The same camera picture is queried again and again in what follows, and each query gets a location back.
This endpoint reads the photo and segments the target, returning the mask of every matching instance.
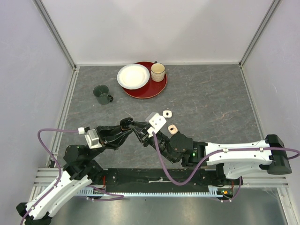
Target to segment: red plate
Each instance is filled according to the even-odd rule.
[[[139,98],[139,99],[152,98],[152,97],[158,95],[160,92],[162,92],[163,89],[165,89],[165,87],[167,85],[167,74],[165,74],[165,77],[162,81],[155,82],[151,78],[151,66],[154,63],[153,62],[137,62],[137,64],[141,64],[149,70],[150,78],[149,78],[148,82],[146,83],[145,86],[143,86],[139,89],[129,90],[129,89],[123,88],[123,90],[131,97]]]

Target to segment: cup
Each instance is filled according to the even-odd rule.
[[[160,82],[165,77],[165,66],[161,63],[154,62],[151,66],[151,77],[152,80]]]
[[[93,94],[101,105],[106,105],[113,101],[113,97],[109,94],[109,89],[105,85],[95,87]]]

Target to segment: small block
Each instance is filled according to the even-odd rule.
[[[163,117],[171,118],[172,117],[172,111],[171,110],[164,110],[163,111]]]
[[[178,129],[174,124],[172,124],[168,126],[168,131],[170,132],[170,134],[174,135],[178,132]]]

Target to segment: beige mug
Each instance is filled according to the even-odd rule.
[[[162,81],[165,77],[165,66],[155,61],[151,66],[151,77],[156,82]]]

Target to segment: cable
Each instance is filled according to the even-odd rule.
[[[165,164],[164,164],[164,161],[162,159],[162,156],[161,156],[161,153],[160,153],[160,150],[159,150],[159,146],[158,146],[158,139],[156,137],[156,134],[154,132],[152,132],[153,134],[153,138],[154,138],[154,143],[155,143],[155,148],[156,148],[156,151],[157,151],[157,154],[158,154],[158,158],[159,158],[159,161],[161,163],[161,166],[163,167],[163,170],[167,176],[167,178],[175,185],[178,185],[178,186],[182,186],[182,185],[185,185],[187,184],[191,179],[192,177],[195,175],[196,171],[198,170],[198,168],[201,166],[201,164],[207,160],[210,156],[212,155],[215,155],[215,154],[218,154],[218,153],[221,153],[223,152],[223,150],[216,150],[214,152],[211,152],[209,154],[207,154],[206,156],[204,156],[200,161],[199,163],[196,165],[195,169],[192,171],[191,175],[183,182],[178,182],[178,181],[175,181],[169,174]],[[292,157],[289,157],[288,159],[294,159],[294,158],[297,158],[299,155],[300,155],[300,151],[298,150],[295,150],[295,149],[287,149],[287,148],[277,148],[277,147],[269,147],[269,148],[263,148],[264,150],[279,150],[279,151],[291,151],[291,152],[296,152],[296,155],[292,156]],[[228,151],[260,151],[260,148],[244,148],[244,149],[228,149]],[[240,177],[240,184],[239,184],[239,189],[236,193],[236,195],[234,197],[232,197],[231,200],[233,200],[240,192],[240,187],[241,187],[241,177]]]
[[[95,190],[97,190],[98,192],[101,192],[105,195],[109,195],[109,196],[114,196],[116,198],[107,198],[107,199],[94,199],[94,198],[89,198],[87,197],[87,200],[90,200],[90,201],[96,201],[96,202],[108,202],[108,201],[114,201],[114,200],[119,200],[119,199],[122,199],[124,198],[124,195],[116,195],[116,194],[112,194],[112,193],[107,193],[105,192],[104,190],[101,190],[93,185],[88,185],[87,187],[90,187],[90,188],[93,188]]]
[[[41,139],[41,132],[43,131],[56,131],[56,132],[63,132],[63,133],[78,133],[78,130],[60,130],[60,129],[52,129],[52,128],[45,128],[45,129],[41,129],[38,131],[37,133],[37,138],[39,140],[39,142],[41,143],[41,145],[44,147],[44,149],[46,150],[46,152],[50,155],[50,157],[53,159],[53,161],[56,163],[57,167],[58,167],[58,179],[55,182],[55,184],[42,196],[40,197],[40,199],[38,199],[36,201],[36,203],[34,203],[31,208],[25,213],[25,215],[22,217],[21,223],[20,225],[23,225],[23,222],[25,220],[25,218],[28,216],[28,214],[32,211],[32,208],[35,208],[41,200],[43,200],[53,189],[55,186],[57,186],[57,184],[59,183],[60,179],[61,179],[61,167],[57,161],[57,159],[53,156],[53,154],[49,151],[49,149],[47,148],[47,146],[44,144],[44,142]]]

